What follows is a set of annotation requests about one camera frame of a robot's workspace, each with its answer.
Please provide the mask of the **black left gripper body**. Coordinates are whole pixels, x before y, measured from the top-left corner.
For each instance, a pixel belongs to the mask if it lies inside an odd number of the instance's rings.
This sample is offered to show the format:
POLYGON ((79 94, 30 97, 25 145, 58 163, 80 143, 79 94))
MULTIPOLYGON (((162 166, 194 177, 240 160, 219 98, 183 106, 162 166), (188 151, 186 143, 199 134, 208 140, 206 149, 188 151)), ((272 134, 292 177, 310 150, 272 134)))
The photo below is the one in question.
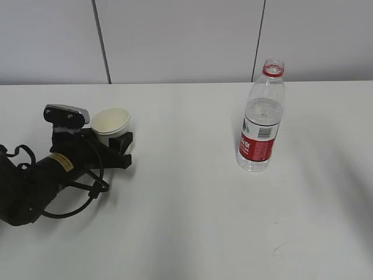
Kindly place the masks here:
POLYGON ((83 175, 91 169, 127 169, 131 155, 117 144, 102 144, 90 128, 54 127, 49 155, 50 175, 83 175))

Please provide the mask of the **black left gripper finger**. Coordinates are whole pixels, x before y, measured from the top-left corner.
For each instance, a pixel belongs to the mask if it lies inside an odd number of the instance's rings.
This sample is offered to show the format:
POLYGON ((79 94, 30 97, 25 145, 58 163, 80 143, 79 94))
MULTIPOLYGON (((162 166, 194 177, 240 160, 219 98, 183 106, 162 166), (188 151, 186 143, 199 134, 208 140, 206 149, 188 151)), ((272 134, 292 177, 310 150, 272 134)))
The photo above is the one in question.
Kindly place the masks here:
POLYGON ((109 147, 120 154, 130 154, 132 142, 133 133, 126 132, 118 137, 109 138, 109 147))

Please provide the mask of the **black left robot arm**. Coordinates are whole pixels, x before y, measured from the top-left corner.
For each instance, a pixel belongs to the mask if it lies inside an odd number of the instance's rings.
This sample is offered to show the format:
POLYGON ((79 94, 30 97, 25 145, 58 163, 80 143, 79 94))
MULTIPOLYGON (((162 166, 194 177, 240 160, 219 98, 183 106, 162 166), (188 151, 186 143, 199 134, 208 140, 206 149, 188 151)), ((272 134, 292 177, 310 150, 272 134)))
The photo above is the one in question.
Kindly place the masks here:
POLYGON ((75 133, 52 133, 50 155, 36 160, 33 151, 19 145, 13 154, 1 147, 1 220, 21 226, 39 217, 65 219, 74 216, 106 193, 110 185, 104 181, 107 169, 127 169, 132 156, 126 153, 133 133, 109 139, 104 145, 90 128, 75 133), (88 192, 87 201, 78 209, 54 214, 46 207, 67 187, 88 192))

